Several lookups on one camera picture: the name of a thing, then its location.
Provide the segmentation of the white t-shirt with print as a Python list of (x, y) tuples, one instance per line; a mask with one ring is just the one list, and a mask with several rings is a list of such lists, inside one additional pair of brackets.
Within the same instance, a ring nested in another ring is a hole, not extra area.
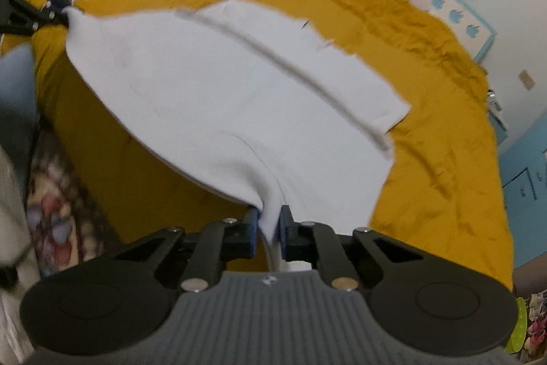
[(278, 218), (367, 225), (410, 104), (309, 20), (249, 0), (97, 17), (67, 11), (69, 61), (140, 144), (186, 178), (257, 208), (275, 271)]

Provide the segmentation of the blue pillow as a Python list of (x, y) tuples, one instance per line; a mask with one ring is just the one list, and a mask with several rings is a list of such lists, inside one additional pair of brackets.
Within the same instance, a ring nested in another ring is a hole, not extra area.
[(22, 194), (29, 174), (39, 112), (36, 105), (34, 57), (28, 43), (1, 57), (1, 146), (13, 165)]

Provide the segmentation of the mustard yellow bed cover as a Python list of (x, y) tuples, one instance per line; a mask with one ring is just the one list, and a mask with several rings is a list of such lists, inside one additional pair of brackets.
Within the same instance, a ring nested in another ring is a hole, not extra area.
[[(221, 0), (83, 0), (98, 16), (202, 8)], [(252, 0), (309, 19), (325, 38), (371, 64), (411, 104), (391, 131), (395, 164), (372, 227), (409, 245), (513, 282), (513, 239), (487, 79), (439, 20), (408, 0)], [(32, 38), (38, 105), (91, 196), (125, 242), (160, 228), (189, 231), (241, 213), (151, 155), (101, 105), (65, 52), (66, 30)]]

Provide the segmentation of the patterned dark blanket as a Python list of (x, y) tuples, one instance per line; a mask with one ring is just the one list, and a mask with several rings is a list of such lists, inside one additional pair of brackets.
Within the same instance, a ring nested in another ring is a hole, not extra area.
[(26, 189), (26, 219), (43, 277), (122, 246), (82, 185), (53, 131), (38, 133)]

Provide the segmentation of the blue nightstand drawers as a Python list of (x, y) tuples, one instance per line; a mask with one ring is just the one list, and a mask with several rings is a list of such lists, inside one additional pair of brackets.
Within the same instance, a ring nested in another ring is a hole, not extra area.
[(546, 251), (546, 116), (500, 157), (517, 268)]

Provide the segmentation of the beige wall switch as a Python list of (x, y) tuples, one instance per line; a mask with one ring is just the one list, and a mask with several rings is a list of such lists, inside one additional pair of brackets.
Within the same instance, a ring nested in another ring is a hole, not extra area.
[(528, 90), (531, 91), (535, 84), (535, 81), (530, 76), (530, 74), (524, 69), (518, 74), (519, 81), (523, 84), (523, 86)]

